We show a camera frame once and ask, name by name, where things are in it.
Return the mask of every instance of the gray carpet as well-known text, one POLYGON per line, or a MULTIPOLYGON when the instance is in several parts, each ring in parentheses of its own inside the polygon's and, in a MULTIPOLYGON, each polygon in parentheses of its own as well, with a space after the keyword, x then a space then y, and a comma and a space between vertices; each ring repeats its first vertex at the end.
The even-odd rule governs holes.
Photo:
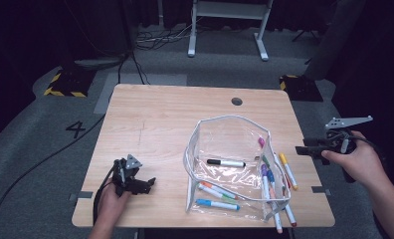
MULTIPOLYGON (((315 40, 304 34, 292 42, 295 32, 267 32, 264 42, 270 59, 262 62, 252 33, 209 31, 198 35, 195 58, 187 57, 188 39, 153 51, 135 51, 137 62, 153 81, 154 76, 180 76, 175 84, 158 84, 278 90, 278 78, 300 75, 304 62, 316 49, 315 40)), ((0 197, 23 172, 74 140, 66 128, 77 121, 90 129, 105 105, 99 101, 110 95, 117 67, 99 71, 87 98, 44 96, 43 92, 58 68, 38 79, 33 91, 37 98, 0 134, 0 197)), ((121 69, 121 81, 137 74, 128 60, 121 69)), ((305 137, 322 137, 323 126, 339 117, 331 103, 334 85, 317 82, 323 103, 292 102, 305 137)), ((0 238, 86 238, 90 228, 77 228, 71 218, 75 201, 72 193, 81 190, 101 123, 78 142, 51 157, 20 180, 0 208, 0 238)), ((358 183, 344 181, 340 167, 315 162, 336 219, 330 228, 297 228, 295 238, 381 238, 372 218, 367 194, 358 183)), ((136 229, 116 229, 113 238, 134 238, 136 229)))

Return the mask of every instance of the human hand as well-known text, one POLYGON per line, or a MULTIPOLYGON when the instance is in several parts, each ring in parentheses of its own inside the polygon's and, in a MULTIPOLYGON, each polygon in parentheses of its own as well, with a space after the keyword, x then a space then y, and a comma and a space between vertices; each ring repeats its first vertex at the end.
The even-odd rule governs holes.
POLYGON ((110 238, 119 216, 125 209, 126 201, 131 195, 131 192, 124 191, 119 197, 115 192, 116 186, 112 183, 112 178, 108 179, 105 185, 98 203, 98 219, 89 239, 110 238))
MULTIPOLYGON (((353 135, 365 136, 359 131, 353 131, 353 135)), ((370 186, 381 177, 387 177, 380 158, 376 151, 367 142, 357 140, 356 149, 350 154, 341 154, 330 150, 324 150, 321 155, 342 166, 345 171, 364 186, 370 186)))
POLYGON ((101 193, 100 202, 98 203, 98 221, 101 219, 105 224, 114 226, 124 211, 126 201, 131 192, 124 191, 119 197, 115 193, 116 186, 111 182, 112 178, 107 180, 107 186, 101 193))

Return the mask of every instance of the white metal frame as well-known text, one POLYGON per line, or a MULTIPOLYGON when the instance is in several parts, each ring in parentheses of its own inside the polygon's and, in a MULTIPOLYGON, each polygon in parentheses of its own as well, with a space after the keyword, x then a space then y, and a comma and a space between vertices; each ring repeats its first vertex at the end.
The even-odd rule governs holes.
POLYGON ((268 23, 271 13, 273 0, 266 5, 261 4, 244 4, 244 3, 228 3, 228 2, 206 2, 194 0, 192 11, 192 26, 190 43, 188 46, 188 57, 194 57, 196 54, 196 24, 197 16, 204 17, 224 17, 224 18, 241 18, 262 20, 259 33, 255 33, 254 37, 259 48, 260 57, 263 61, 269 59, 265 45, 262 41, 265 33, 266 24, 268 23))

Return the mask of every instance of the dark background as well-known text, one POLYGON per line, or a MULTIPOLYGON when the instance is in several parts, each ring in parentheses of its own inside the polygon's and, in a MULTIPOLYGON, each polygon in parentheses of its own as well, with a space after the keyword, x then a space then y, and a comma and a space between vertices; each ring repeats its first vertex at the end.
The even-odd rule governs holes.
MULTIPOLYGON (((101 49, 119 54, 125 48, 119 15, 113 11, 116 1, 108 1, 112 5, 105 9, 100 6, 102 1, 86 2, 68 1, 77 23, 63 0, 0 0, 0 131, 35 99, 32 86, 39 77, 70 60, 101 57, 78 24, 101 49), (53 15, 46 15, 50 9, 53 15), (52 37, 55 32, 50 26, 62 30, 59 37, 52 37)), ((189 22, 191 3, 164 0, 165 27, 189 22)), ((157 0, 134 4, 137 22, 144 27, 158 24, 157 0)), ((267 29, 321 30, 310 7, 315 4, 318 1, 276 0, 267 29)), ((251 23, 238 25, 249 27, 251 23)), ((327 79, 336 84, 333 102, 343 118, 374 117, 373 122, 354 129, 383 148, 394 182, 394 1, 367 1, 327 79)))

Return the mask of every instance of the desk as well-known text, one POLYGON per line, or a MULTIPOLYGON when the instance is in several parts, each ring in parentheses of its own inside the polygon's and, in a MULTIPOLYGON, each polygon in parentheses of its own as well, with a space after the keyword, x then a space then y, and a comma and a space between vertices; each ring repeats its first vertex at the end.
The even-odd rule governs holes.
MULTIPOLYGON (((188 174, 182 157, 198 120, 221 115, 239 115, 266 127, 272 145, 289 159, 299 190, 293 191, 291 206, 300 227, 327 227, 334 217, 309 156, 296 154, 302 133, 287 94, 283 91, 224 88, 117 85, 100 130, 82 191, 93 198, 79 198, 73 223, 93 225, 93 201, 113 161, 135 156, 143 166, 137 179, 156 177, 149 194, 132 196, 118 226, 148 227, 275 227, 263 221, 186 213, 188 174), (232 104, 240 98, 240 106, 232 104)), ((285 227, 287 216, 281 213, 285 227)))
POLYGON ((263 44, 263 34, 265 33, 266 24, 268 23, 271 13, 273 0, 266 5, 262 4, 244 4, 244 3, 228 3, 228 2, 206 2, 193 1, 192 25, 190 34, 190 43, 188 45, 188 56, 194 57, 196 53, 196 27, 197 16, 202 17, 223 17, 223 18, 241 18, 262 20, 259 33, 255 33, 257 47, 259 48, 260 57, 263 61, 269 59, 263 44))

